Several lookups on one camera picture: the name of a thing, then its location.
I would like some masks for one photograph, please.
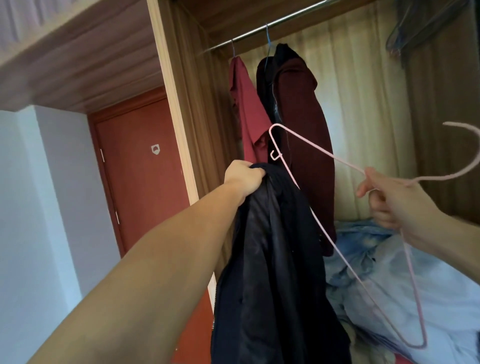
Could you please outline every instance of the metal rod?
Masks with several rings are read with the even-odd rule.
[[[301,10],[298,10],[296,12],[288,14],[288,15],[282,17],[282,18],[274,20],[271,23],[268,23],[268,24],[262,25],[258,28],[255,28],[254,30],[251,30],[250,32],[242,34],[241,36],[236,36],[233,39],[229,39],[229,40],[227,40],[223,43],[217,44],[216,46],[207,49],[205,52],[209,52],[209,51],[212,51],[214,49],[221,48],[221,47],[224,47],[228,44],[231,44],[232,42],[237,42],[239,40],[248,38],[249,36],[252,36],[253,34],[260,33],[262,30],[265,30],[267,27],[271,28],[272,26],[281,24],[283,22],[286,22],[287,20],[296,18],[296,17],[298,17],[300,15],[304,15],[304,14],[310,12],[310,11],[320,9],[324,6],[328,6],[328,5],[334,4],[334,3],[339,2],[339,1],[341,1],[341,0],[322,0],[322,1],[319,1],[315,4],[313,4],[313,5],[307,6],[306,8],[303,8]]]

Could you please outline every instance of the red door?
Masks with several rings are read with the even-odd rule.
[[[155,225],[189,206],[168,101],[99,122],[96,133],[127,252]],[[205,291],[172,363],[210,363],[212,320]]]

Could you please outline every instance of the hanging clothes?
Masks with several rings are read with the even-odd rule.
[[[350,363],[308,201],[284,169],[255,167],[267,176],[237,214],[217,284],[212,364]]]
[[[337,235],[337,247],[395,326],[409,341],[421,342],[401,237],[372,221],[340,223]],[[426,349],[409,348],[398,338],[337,253],[325,259],[327,297],[341,319],[414,363],[478,364],[480,286],[414,248],[412,264],[425,316]]]
[[[240,118],[244,159],[251,163],[266,163],[268,129],[272,123],[240,57],[234,57],[230,63],[230,94]]]
[[[305,61],[287,44],[278,44],[275,55],[260,61],[257,92],[272,123],[282,123],[320,147],[332,152],[324,113],[315,96],[317,81]],[[297,138],[276,130],[281,152],[300,189],[305,193],[323,227],[336,240],[334,227],[335,163]],[[322,240],[324,256],[333,254]]]

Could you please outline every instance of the wire hanger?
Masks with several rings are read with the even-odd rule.
[[[266,30],[267,30],[268,52],[267,52],[267,58],[265,59],[264,72],[266,72],[266,70],[267,70],[268,57],[270,56],[270,50],[272,49],[272,42],[270,41],[270,34],[268,33],[268,23],[265,24],[265,27],[266,27]]]
[[[232,39],[232,49],[233,49],[233,58],[235,58],[235,45],[233,44],[233,39]]]
[[[447,122],[444,122],[444,125],[447,125],[447,126],[456,126],[456,127],[460,127],[460,128],[465,128],[465,129],[468,129],[470,131],[473,131],[479,138],[480,140],[480,129],[478,129],[477,127],[473,126],[473,125],[469,125],[469,124],[464,124],[464,123],[461,123],[461,122],[453,122],[453,121],[447,121]],[[290,177],[292,178],[293,182],[296,184],[296,186],[298,188],[299,185],[297,184],[297,181],[295,180],[295,178],[293,177],[293,174],[292,172],[290,171],[290,168],[288,168],[288,164],[287,162],[285,161],[285,159],[283,158],[282,156],[282,153],[280,152],[280,148],[278,147],[278,144],[276,143],[275,141],[275,138],[272,134],[272,130],[273,128],[275,127],[280,127],[280,128],[283,128],[285,129],[287,132],[293,134],[294,136],[296,136],[297,138],[303,140],[304,142],[310,144],[311,146],[313,146],[314,148],[320,150],[321,152],[327,154],[328,156],[332,157],[333,159],[335,160],[338,160],[339,162],[343,163],[343,164],[346,164],[347,166],[359,171],[360,173],[362,173],[363,175],[365,175],[365,172],[363,169],[361,169],[360,167],[357,167],[351,163],[348,163],[347,161],[343,160],[342,158],[340,157],[336,157],[335,155],[333,155],[332,153],[328,152],[327,150],[323,149],[322,147],[312,143],[310,140],[304,138],[303,136],[297,134],[296,132],[294,132],[293,130],[290,130],[289,128],[287,128],[286,126],[282,125],[282,124],[273,124],[270,129],[268,130],[269,134],[270,134],[270,138],[272,139],[272,142],[275,146],[275,149],[278,153],[278,155],[276,157],[274,157],[274,150],[272,150],[272,152],[270,153],[270,157],[272,158],[272,160],[277,160],[277,159],[281,159],[285,168],[287,169],[287,172],[288,174],[290,175]],[[407,181],[405,183],[405,186],[411,186],[412,184],[416,183],[416,182],[419,182],[419,181],[447,181],[447,180],[451,180],[451,179],[454,179],[454,178],[457,178],[457,177],[460,177],[468,172],[470,172],[472,169],[474,169],[478,164],[480,163],[480,149],[476,155],[476,157],[473,159],[473,161],[467,165],[465,168],[463,168],[462,170],[460,170],[459,172],[457,173],[453,173],[453,174],[449,174],[447,176],[439,176],[439,177],[417,177],[417,178],[414,178],[413,180],[410,180],[410,181]],[[353,276],[357,279],[358,282],[360,282],[360,284],[362,285],[362,287],[365,289],[365,291],[367,292],[368,296],[370,297],[370,299],[373,301],[373,304],[378,308],[378,310],[380,311],[380,313],[382,314],[382,316],[385,318],[385,320],[388,322],[388,324],[392,327],[393,331],[398,335],[398,337],[400,338],[400,340],[402,340],[402,342],[407,345],[408,347],[410,348],[413,348],[413,349],[425,349],[428,345],[428,339],[427,339],[427,330],[426,330],[426,327],[425,327],[425,319],[423,317],[423,311],[422,311],[422,306],[421,306],[421,302],[420,302],[420,295],[419,295],[419,292],[418,292],[418,286],[417,286],[417,281],[415,280],[415,273],[413,271],[413,265],[412,265],[412,261],[411,261],[411,257],[410,257],[410,245],[408,245],[406,243],[406,240],[403,236],[403,232],[402,230],[400,230],[400,234],[402,236],[402,240],[403,240],[403,245],[404,245],[404,249],[405,249],[405,256],[406,256],[406,259],[407,259],[407,265],[408,265],[408,270],[410,272],[410,278],[412,280],[412,286],[413,286],[413,294],[415,296],[415,303],[417,305],[417,311],[418,311],[418,314],[419,314],[419,322],[420,322],[420,329],[421,329],[421,333],[422,333],[422,344],[420,345],[414,345],[414,344],[411,344],[409,343],[404,337],[403,335],[400,333],[400,331],[395,327],[395,325],[393,324],[393,322],[388,318],[388,316],[386,315],[386,313],[381,309],[381,307],[379,306],[379,304],[377,303],[377,301],[373,298],[373,296],[370,294],[370,292],[368,291],[367,287],[365,286],[365,284],[363,283],[363,281],[360,279],[360,277],[357,275],[357,273],[355,273],[355,271],[353,270],[352,266],[350,265],[350,263],[345,259],[345,257],[343,256],[343,254],[340,252],[340,250],[336,247],[335,243],[333,242],[332,238],[327,234],[327,232],[325,231],[324,227],[322,226],[322,224],[320,223],[320,221],[318,220],[317,216],[315,215],[315,213],[313,212],[313,210],[310,208],[312,214],[313,214],[313,217],[315,218],[315,221],[317,222],[317,224],[320,226],[320,229],[322,229],[323,233],[325,234],[325,236],[327,237],[328,241],[333,245],[333,248],[336,250],[336,252],[338,253],[338,255],[340,256],[340,258],[342,258],[342,260],[345,262],[345,264],[347,265],[347,267],[350,269],[350,271],[352,272]]]

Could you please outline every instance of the blue cloth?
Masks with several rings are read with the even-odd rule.
[[[371,220],[338,223],[337,247],[403,336],[420,344],[418,313],[400,236]],[[448,264],[412,248],[429,340],[427,349],[416,350],[400,341],[337,253],[324,261],[327,298],[335,312],[370,339],[418,364],[479,363],[480,286]]]

